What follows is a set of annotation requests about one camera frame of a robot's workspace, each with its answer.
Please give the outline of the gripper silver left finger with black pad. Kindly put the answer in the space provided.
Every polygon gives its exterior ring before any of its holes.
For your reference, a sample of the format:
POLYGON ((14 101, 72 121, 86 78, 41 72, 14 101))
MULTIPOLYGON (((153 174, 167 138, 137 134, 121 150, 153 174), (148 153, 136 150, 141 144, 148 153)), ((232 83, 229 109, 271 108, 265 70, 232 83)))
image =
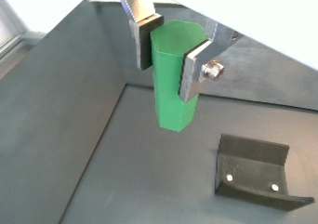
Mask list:
POLYGON ((149 33, 164 24, 164 17, 156 13, 150 0, 120 0, 120 4, 132 30, 136 67, 144 71, 152 64, 149 33))

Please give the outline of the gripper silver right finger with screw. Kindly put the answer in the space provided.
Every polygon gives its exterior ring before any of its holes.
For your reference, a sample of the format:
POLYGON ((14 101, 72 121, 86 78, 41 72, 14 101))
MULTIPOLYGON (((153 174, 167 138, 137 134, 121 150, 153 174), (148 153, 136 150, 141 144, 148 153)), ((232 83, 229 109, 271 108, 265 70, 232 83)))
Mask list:
POLYGON ((179 88, 183 102, 188 102, 199 94, 205 79, 220 78, 224 66, 216 61, 216 57, 239 40, 239 37, 240 34, 233 29, 216 22, 211 37, 185 53, 179 88))

